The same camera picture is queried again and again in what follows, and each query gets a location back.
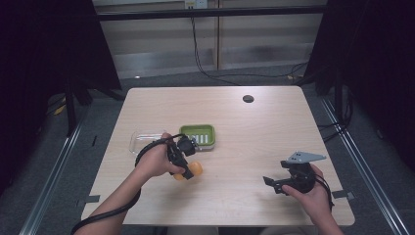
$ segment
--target power cord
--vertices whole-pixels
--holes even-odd
[[[339,131],[336,131],[335,133],[333,133],[329,136],[323,137],[324,143],[327,143],[328,141],[335,138],[339,134],[342,134],[343,131],[345,131],[347,129],[348,125],[350,124],[352,115],[353,115],[352,94],[351,94],[351,91],[348,89],[347,90],[347,103],[346,103],[346,111],[345,111],[345,114],[344,114],[344,120],[343,121],[337,121],[337,122],[334,122],[334,123],[328,124],[328,125],[318,125],[318,127],[322,127],[322,129],[320,129],[320,131],[323,130],[323,129],[326,129],[328,127],[334,126],[334,125],[340,126]]]
[[[260,77],[271,77],[271,78],[276,78],[276,77],[282,77],[282,76],[288,76],[288,75],[293,75],[294,72],[299,71],[302,69],[302,67],[304,67],[305,65],[308,64],[308,62],[306,63],[300,63],[297,65],[294,65],[291,69],[291,72],[289,73],[285,73],[285,74],[280,74],[280,75],[265,75],[265,74],[255,74],[255,73],[228,73],[228,74],[223,74],[223,75],[212,75],[212,74],[208,74],[207,72],[204,71],[202,64],[201,64],[201,60],[199,58],[199,49],[198,49],[198,41],[196,39],[196,27],[195,27],[195,19],[191,18],[192,21],[192,29],[193,29],[193,42],[194,42],[194,47],[195,47],[195,60],[196,60],[196,65],[199,69],[199,71],[204,74],[205,76],[207,76],[210,79],[213,80],[217,80],[217,81],[222,81],[222,82],[226,82],[232,85],[237,85],[240,86],[240,84],[232,82],[232,81],[228,81],[228,80],[223,80],[220,79],[220,77],[226,77],[226,76],[260,76]]]

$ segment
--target black cable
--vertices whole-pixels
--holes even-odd
[[[299,68],[295,69],[292,68],[291,72],[289,73],[285,73],[285,74],[280,74],[280,75],[265,75],[265,74],[254,74],[254,73],[228,73],[228,74],[223,74],[223,75],[212,75],[212,74],[208,74],[207,72],[204,71],[202,64],[201,64],[201,60],[199,58],[199,49],[198,49],[198,42],[196,39],[196,27],[195,27],[195,19],[191,18],[192,21],[192,29],[193,29],[193,42],[194,42],[194,47],[195,47],[195,60],[196,60],[196,65],[199,69],[199,71],[204,74],[205,76],[207,76],[210,79],[213,80],[218,80],[218,81],[222,81],[222,82],[226,82],[232,85],[237,85],[240,86],[240,84],[232,82],[232,81],[228,81],[228,80],[223,80],[223,79],[219,79],[220,77],[225,77],[225,76],[260,76],[260,77],[271,77],[271,78],[276,78],[276,77],[281,77],[281,76],[288,76],[293,74],[296,71],[299,71],[304,65],[306,65],[308,62],[306,63],[301,63],[301,64],[297,64],[294,67],[297,67],[299,65],[301,65]]]
[[[292,68],[291,68],[291,78],[292,78],[292,82],[291,82],[291,84],[292,85],[294,85],[295,84],[295,77],[294,77],[294,72],[295,71],[298,71],[298,70],[300,70],[300,69],[302,69],[302,67],[304,67],[305,65],[307,65],[308,64],[308,62],[305,62],[305,63],[299,63],[299,64],[297,64],[297,65],[294,65]]]
[[[327,143],[328,141],[335,138],[339,134],[342,134],[347,129],[348,125],[350,124],[352,116],[353,116],[352,94],[351,94],[351,91],[348,90],[347,91],[346,111],[345,111],[345,114],[344,114],[344,121],[337,121],[337,122],[334,122],[334,123],[329,124],[329,125],[319,125],[319,127],[323,127],[323,129],[325,129],[327,127],[330,127],[330,126],[333,126],[333,125],[340,126],[340,129],[338,131],[336,131],[335,133],[333,133],[329,136],[323,137],[324,142]]]
[[[138,153],[137,158],[135,159],[135,165],[137,166],[138,162],[140,162],[141,157],[143,157],[147,151],[149,151],[150,149],[160,145],[160,144],[165,144],[167,141],[172,140],[174,138],[180,137],[180,136],[185,136],[185,134],[176,134],[176,135],[172,135],[170,137],[167,138],[162,138],[162,139],[158,139],[156,141],[153,141],[152,143],[148,144],[146,147],[144,147],[140,153]]]
[[[315,181],[318,182],[319,184],[321,184],[321,186],[323,186],[323,188],[327,192],[327,199],[329,201],[329,208],[330,208],[330,212],[331,212],[332,211],[332,208],[333,208],[333,206],[335,204],[333,203],[333,200],[332,200],[332,191],[330,190],[330,186],[329,186],[329,184],[327,183],[327,181],[323,177],[321,177],[318,174],[314,174],[314,175],[317,176],[317,177],[319,177],[321,179],[320,180],[320,179],[315,178]]]
[[[70,232],[70,234],[73,235],[79,228],[81,228],[81,227],[83,227],[83,226],[85,226],[87,224],[96,222],[98,220],[102,220],[104,218],[108,218],[108,217],[111,217],[111,216],[115,216],[117,214],[120,214],[122,212],[126,212],[126,211],[130,210],[138,202],[138,200],[140,199],[140,195],[141,195],[141,189],[134,196],[134,198],[129,203],[127,203],[125,206],[122,206],[122,207],[120,207],[118,209],[115,209],[115,210],[112,210],[112,211],[108,211],[108,212],[103,212],[103,213],[100,213],[100,214],[96,214],[94,216],[90,216],[90,217],[85,218],[84,220],[81,220],[80,222],[78,222],[73,227],[73,229]]]

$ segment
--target human hand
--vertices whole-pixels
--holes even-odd
[[[164,133],[161,138],[168,138],[171,135]],[[143,157],[135,169],[144,172],[148,178],[160,176],[166,172],[184,173],[185,169],[172,164],[167,158],[167,146],[165,144],[157,145],[150,149]]]
[[[317,166],[311,164],[311,168],[317,175],[323,178],[323,172]],[[306,194],[288,185],[283,185],[282,188],[284,192],[301,203],[314,224],[318,225],[324,223],[329,218],[333,218],[329,207],[327,191],[321,184],[315,183],[314,188]]]

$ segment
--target wall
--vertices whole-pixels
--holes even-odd
[[[207,2],[209,8],[326,4],[326,0]],[[98,13],[184,9],[184,1],[168,0],[95,0],[94,4]],[[210,71],[307,61],[321,18],[321,14],[197,18],[202,66]],[[190,19],[102,22],[102,28],[120,78],[197,70]]]

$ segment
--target metal rail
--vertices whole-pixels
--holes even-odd
[[[330,103],[330,101],[327,100],[323,100],[322,102],[324,109],[329,115],[330,120],[332,123],[336,123],[338,120],[336,118],[336,113],[333,105]],[[335,125],[335,127],[338,132],[341,131],[341,128],[338,125]],[[339,135],[342,138],[348,153],[356,164],[356,167],[359,170],[364,182],[366,183],[366,186],[369,188],[369,191],[372,193],[373,198],[378,204],[379,209],[390,225],[393,234],[410,235],[411,233],[405,226],[399,212],[383,190],[382,186],[379,184],[378,180],[376,179],[369,165],[366,163],[363,155],[360,153],[350,134],[347,132],[347,130],[344,130],[339,132]]]
[[[59,179],[62,172],[64,171],[65,165],[68,161],[70,153],[73,149],[74,144],[76,143],[77,137],[79,135],[83,121],[86,118],[89,107],[84,107],[80,112],[79,123],[73,131],[72,135],[67,137],[67,140],[64,144],[64,147],[61,150],[61,153],[58,156],[58,159],[45,183],[43,186],[42,192],[37,198],[36,203],[30,211],[20,235],[34,235],[39,228],[40,222],[42,221],[43,215],[46,212],[49,203],[52,199],[53,192],[58,185]]]
[[[351,6],[328,7],[325,5],[296,6],[296,7],[267,7],[267,8],[213,8],[192,10],[163,10],[147,12],[107,12],[97,15],[77,16],[43,16],[47,24],[75,23],[75,22],[108,22],[131,21],[151,19],[174,18],[208,18],[208,17],[241,17],[241,16],[265,16],[265,15],[300,15],[323,14],[328,12],[343,11]]]

